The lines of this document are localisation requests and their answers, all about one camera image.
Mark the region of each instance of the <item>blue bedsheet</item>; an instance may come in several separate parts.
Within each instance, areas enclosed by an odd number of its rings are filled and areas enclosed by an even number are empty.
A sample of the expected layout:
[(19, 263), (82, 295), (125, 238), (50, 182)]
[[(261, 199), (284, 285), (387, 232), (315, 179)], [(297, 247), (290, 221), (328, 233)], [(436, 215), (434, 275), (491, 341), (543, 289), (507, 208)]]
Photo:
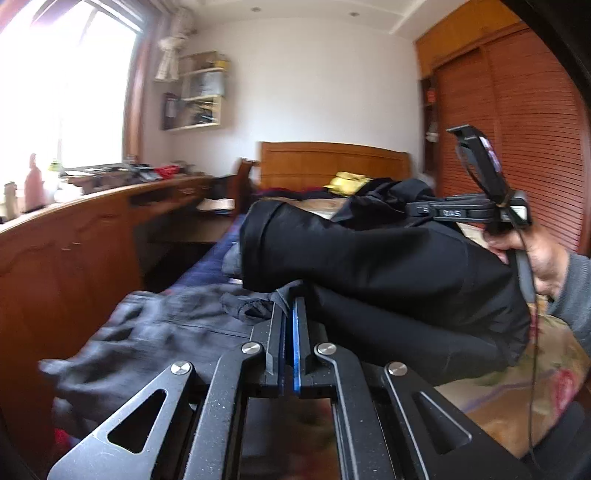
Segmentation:
[(222, 261), (232, 245), (238, 242), (244, 217), (245, 215), (239, 215), (221, 240), (211, 247), (201, 260), (189, 268), (170, 289), (228, 283), (230, 279), (222, 273)]

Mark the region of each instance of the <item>floral blanket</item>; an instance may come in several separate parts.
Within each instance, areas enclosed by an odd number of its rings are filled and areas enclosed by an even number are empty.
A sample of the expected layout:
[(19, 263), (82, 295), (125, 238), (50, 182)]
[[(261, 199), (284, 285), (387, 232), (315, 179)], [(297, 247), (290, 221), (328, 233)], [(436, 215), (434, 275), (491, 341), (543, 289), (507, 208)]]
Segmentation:
[[(466, 236), (483, 245), (479, 229), (462, 226)], [(545, 313), (546, 299), (538, 298), (538, 365), (532, 416), (537, 444), (556, 424), (582, 388), (591, 359), (570, 328)], [(436, 387), (451, 403), (516, 457), (528, 450), (528, 416), (534, 331), (516, 366), (480, 378), (467, 378)], [(289, 424), (293, 429), (290, 479), (340, 478), (328, 400), (294, 399)]]

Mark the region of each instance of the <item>gray sleeve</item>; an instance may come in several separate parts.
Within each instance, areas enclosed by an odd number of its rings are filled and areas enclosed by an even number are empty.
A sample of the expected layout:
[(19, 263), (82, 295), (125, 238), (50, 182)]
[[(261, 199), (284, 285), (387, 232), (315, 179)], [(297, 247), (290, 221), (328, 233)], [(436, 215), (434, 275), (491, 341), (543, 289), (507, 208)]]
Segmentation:
[(564, 288), (547, 313), (565, 321), (585, 352), (591, 356), (591, 260), (570, 254)]

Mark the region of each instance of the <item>black jacket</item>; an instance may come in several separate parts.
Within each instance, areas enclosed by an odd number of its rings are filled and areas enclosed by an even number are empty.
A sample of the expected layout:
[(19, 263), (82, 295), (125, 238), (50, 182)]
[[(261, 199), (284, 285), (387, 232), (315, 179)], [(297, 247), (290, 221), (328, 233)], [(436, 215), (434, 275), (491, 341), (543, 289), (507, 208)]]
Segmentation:
[(311, 315), (331, 340), (366, 361), (407, 362), (433, 384), (515, 365), (530, 325), (518, 281), (454, 228), (409, 226), (406, 202), (432, 195), (418, 180), (362, 192), (335, 216), (348, 228), (257, 202), (241, 229), (244, 287), (269, 292), (304, 280)]

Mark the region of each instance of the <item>screw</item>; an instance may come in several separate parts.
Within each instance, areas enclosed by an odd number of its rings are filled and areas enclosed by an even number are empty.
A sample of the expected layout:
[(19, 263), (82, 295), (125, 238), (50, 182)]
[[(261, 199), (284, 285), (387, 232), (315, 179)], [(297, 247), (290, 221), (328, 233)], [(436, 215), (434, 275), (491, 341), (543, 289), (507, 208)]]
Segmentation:
[(242, 353), (246, 353), (247, 355), (254, 355), (261, 351), (261, 344), (256, 342), (247, 342), (242, 345)]
[(395, 377), (402, 377), (408, 372), (408, 367), (402, 362), (392, 362), (388, 365), (388, 373)]
[(175, 375), (184, 375), (191, 370), (191, 364), (185, 360), (175, 362), (170, 365), (170, 371)]
[(318, 353), (321, 355), (332, 355), (336, 352), (336, 345), (334, 343), (321, 343), (316, 347)]

